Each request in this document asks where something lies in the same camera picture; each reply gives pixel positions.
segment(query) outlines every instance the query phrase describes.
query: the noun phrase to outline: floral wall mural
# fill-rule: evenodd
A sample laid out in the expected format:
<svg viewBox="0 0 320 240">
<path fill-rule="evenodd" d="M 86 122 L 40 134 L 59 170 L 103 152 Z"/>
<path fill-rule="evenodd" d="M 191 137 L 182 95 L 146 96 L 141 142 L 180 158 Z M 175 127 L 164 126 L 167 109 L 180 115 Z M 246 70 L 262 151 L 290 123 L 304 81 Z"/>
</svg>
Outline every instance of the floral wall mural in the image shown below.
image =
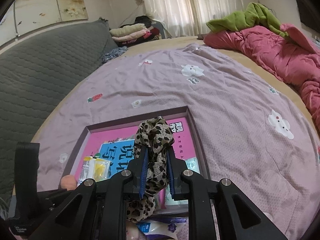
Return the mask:
<svg viewBox="0 0 320 240">
<path fill-rule="evenodd" d="M 84 0 L 15 0 L 0 22 L 0 46 L 38 28 L 88 19 Z"/>
</svg>

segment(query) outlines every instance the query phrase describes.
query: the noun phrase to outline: gray sofa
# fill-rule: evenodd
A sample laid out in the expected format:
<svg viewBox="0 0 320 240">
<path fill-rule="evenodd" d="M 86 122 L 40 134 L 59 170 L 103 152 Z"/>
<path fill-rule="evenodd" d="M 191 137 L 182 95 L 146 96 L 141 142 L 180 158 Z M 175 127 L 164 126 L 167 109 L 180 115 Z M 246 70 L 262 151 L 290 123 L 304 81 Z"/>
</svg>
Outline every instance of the gray sofa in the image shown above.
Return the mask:
<svg viewBox="0 0 320 240">
<path fill-rule="evenodd" d="M 6 202 L 17 142 L 30 142 L 59 102 L 114 48 L 108 21 L 99 19 L 38 34 L 0 54 L 0 197 Z"/>
</svg>

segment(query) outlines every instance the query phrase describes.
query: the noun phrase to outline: folded clothes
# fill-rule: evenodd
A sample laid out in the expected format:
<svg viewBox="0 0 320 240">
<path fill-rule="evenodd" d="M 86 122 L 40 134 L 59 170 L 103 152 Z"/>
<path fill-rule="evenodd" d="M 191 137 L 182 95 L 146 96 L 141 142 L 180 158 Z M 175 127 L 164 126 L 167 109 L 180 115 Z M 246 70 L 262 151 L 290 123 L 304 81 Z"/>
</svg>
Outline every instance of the folded clothes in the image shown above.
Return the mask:
<svg viewBox="0 0 320 240">
<path fill-rule="evenodd" d="M 145 35 L 146 33 L 150 33 L 151 32 L 147 29 L 147 28 L 144 28 L 143 30 L 141 31 L 137 31 L 135 33 L 131 33 L 129 35 L 126 35 L 126 36 L 122 36 L 122 37 L 112 37 L 112 39 L 114 41 L 117 41 L 117 42 L 120 42 L 120 41 L 131 41 L 131 40 L 135 40 L 137 38 L 140 38 L 142 37 L 143 35 Z"/>
<path fill-rule="evenodd" d="M 246 11 L 235 11 L 230 15 L 219 20 L 207 22 L 207 27 L 213 32 L 218 33 L 224 30 L 239 32 L 244 29 L 252 28 L 255 25 L 263 25 L 273 33 L 283 38 L 288 37 L 287 32 L 280 30 L 281 22 L 270 12 L 270 10 L 259 3 L 249 3 Z"/>
<path fill-rule="evenodd" d="M 134 45 L 146 42 L 146 41 L 151 41 L 156 35 L 150 33 L 150 35 L 146 33 L 144 36 L 131 40 L 131 41 L 121 41 L 121 42 L 116 42 L 116 44 L 118 45 L 118 47 L 123 47 L 123 46 L 127 46 L 127 47 L 132 47 Z"/>
<path fill-rule="evenodd" d="M 152 25 L 151 19 L 146 15 L 138 16 L 135 19 L 134 23 L 143 23 L 146 26 L 146 28 L 149 28 Z"/>
<path fill-rule="evenodd" d="M 112 29 L 110 30 L 110 34 L 113 37 L 123 37 L 138 31 L 143 30 L 145 27 L 145 25 L 143 23 L 138 23 L 138 24 L 134 24 L 134 25 L 127 25 L 124 26 L 123 28 L 119 28 L 119 29 Z"/>
<path fill-rule="evenodd" d="M 151 33 L 152 33 L 153 35 L 159 35 L 159 34 L 160 34 L 160 31 L 159 31 L 159 29 L 157 29 L 157 28 L 153 28 L 153 29 L 151 29 L 150 31 L 151 31 Z"/>
</svg>

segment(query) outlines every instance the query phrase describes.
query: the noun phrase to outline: pink comforter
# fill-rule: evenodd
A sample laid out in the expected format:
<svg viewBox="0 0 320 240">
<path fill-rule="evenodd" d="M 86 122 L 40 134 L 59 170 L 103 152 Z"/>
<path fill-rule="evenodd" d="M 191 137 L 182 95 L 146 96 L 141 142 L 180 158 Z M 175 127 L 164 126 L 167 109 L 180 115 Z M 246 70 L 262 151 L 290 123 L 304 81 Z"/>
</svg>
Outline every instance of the pink comforter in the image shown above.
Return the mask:
<svg viewBox="0 0 320 240">
<path fill-rule="evenodd" d="M 299 92 L 320 130 L 320 51 L 292 24 L 281 30 L 297 45 L 262 26 L 240 32 L 209 33 L 204 43 L 215 49 L 239 50 Z"/>
</svg>

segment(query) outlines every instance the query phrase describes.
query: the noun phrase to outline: blue label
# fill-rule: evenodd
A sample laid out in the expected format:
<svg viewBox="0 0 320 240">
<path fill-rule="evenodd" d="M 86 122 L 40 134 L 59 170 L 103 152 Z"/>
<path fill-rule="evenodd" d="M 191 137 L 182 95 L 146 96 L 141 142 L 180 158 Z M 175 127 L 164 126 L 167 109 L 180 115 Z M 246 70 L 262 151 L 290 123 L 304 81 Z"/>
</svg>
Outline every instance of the blue label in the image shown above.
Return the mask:
<svg viewBox="0 0 320 240">
<path fill-rule="evenodd" d="M 129 161 L 134 159 L 134 140 L 103 143 L 100 147 L 100 158 L 110 160 L 109 178 L 127 168 Z"/>
<path fill-rule="evenodd" d="M 137 223 L 136 225 L 142 233 L 148 233 L 150 230 L 151 223 L 142 222 L 142 223 Z"/>
</svg>

